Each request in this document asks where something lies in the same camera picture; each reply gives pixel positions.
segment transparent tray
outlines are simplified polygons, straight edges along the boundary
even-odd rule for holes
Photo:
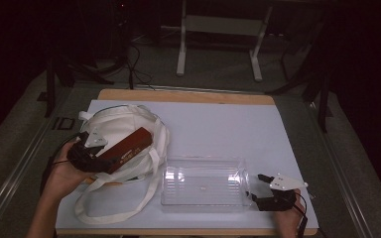
[[[168,158],[162,204],[171,211],[239,211],[251,204],[243,159]]]

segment person's left hand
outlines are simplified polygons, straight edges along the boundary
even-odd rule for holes
[[[63,146],[60,156],[55,160],[57,164],[53,165],[51,174],[46,182],[43,196],[61,200],[73,192],[82,181],[94,175],[94,173],[85,173],[77,170],[67,160],[67,151],[69,151],[73,144],[74,142],[69,142]]]

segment desk leg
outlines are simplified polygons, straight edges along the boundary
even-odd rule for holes
[[[258,42],[256,43],[255,49],[249,51],[249,57],[250,57],[250,61],[252,62],[252,70],[253,70],[255,81],[262,81],[261,68],[259,67],[259,62],[258,62],[258,53],[261,48],[262,41],[264,40],[264,37],[265,37],[265,32],[268,26],[268,21],[271,16],[271,12],[272,12],[272,6],[268,8],[264,21],[261,25],[261,28],[259,29]]]
[[[178,70],[177,76],[183,76],[185,74],[185,62],[187,59],[187,0],[182,1],[182,26],[181,26],[181,48],[179,50]]]

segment dark background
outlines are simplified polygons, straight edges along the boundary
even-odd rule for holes
[[[70,17],[78,20],[75,6],[68,6],[67,2],[63,1],[64,11],[58,12],[58,20],[60,23],[75,24],[64,14],[71,13]],[[180,24],[181,1],[151,2],[153,5],[150,1],[136,1],[134,21],[157,39],[157,25]],[[251,14],[251,10],[243,5],[235,5],[234,1],[231,3],[234,4],[233,11],[230,11],[230,2],[216,2],[224,4],[216,8],[218,15]],[[318,44],[322,49],[333,49],[335,41],[343,37],[342,44],[338,45],[337,58],[329,62],[336,67],[330,88],[337,94],[381,179],[381,1],[352,3],[353,8],[334,15],[327,35]],[[45,69],[43,27],[52,16],[49,6],[58,7],[58,4],[61,1],[0,2],[0,123],[30,81]],[[285,33],[291,19],[289,9],[278,8],[274,13],[269,33]],[[90,44],[84,43],[77,49],[87,49]]]

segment gray carpet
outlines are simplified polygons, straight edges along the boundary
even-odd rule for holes
[[[179,53],[176,42],[177,36],[172,35],[157,47],[136,43],[140,50],[135,67],[138,88],[157,89],[166,86],[262,93],[286,83],[278,62],[285,46],[281,39],[270,38],[263,45],[260,63],[265,79],[260,83],[252,79],[248,48],[212,46],[208,50],[202,49],[198,42],[189,44],[186,74],[176,77]],[[131,61],[134,61],[137,52],[131,49],[130,55]],[[298,67],[303,56],[286,57],[289,74]],[[110,87],[126,88],[128,75],[129,71],[122,69],[106,77],[116,81]],[[0,209],[0,237],[25,235],[48,156],[63,139],[79,128],[78,121],[75,121],[70,130],[56,130],[58,118],[65,118],[66,123],[76,118],[77,112],[86,110],[89,101],[96,98],[104,87],[107,86],[86,79],[79,80],[74,88],[58,86],[60,107],[56,108],[51,118],[46,119],[46,104],[36,101],[39,93],[45,90],[45,74],[42,74],[31,83],[1,125],[0,190],[18,163],[28,162],[23,177],[10,177],[20,183],[15,186],[17,189],[8,192],[10,196],[5,199],[7,203],[3,204],[4,209]],[[303,177],[310,184],[310,193],[315,196],[313,206],[319,225],[328,237],[381,237],[381,184],[364,149],[335,95],[329,97],[331,116],[326,118],[328,133],[324,134],[316,123],[316,111],[300,97],[303,89],[303,86],[299,86],[274,99]],[[358,218],[355,218],[358,214],[366,221],[360,228],[356,221]]]

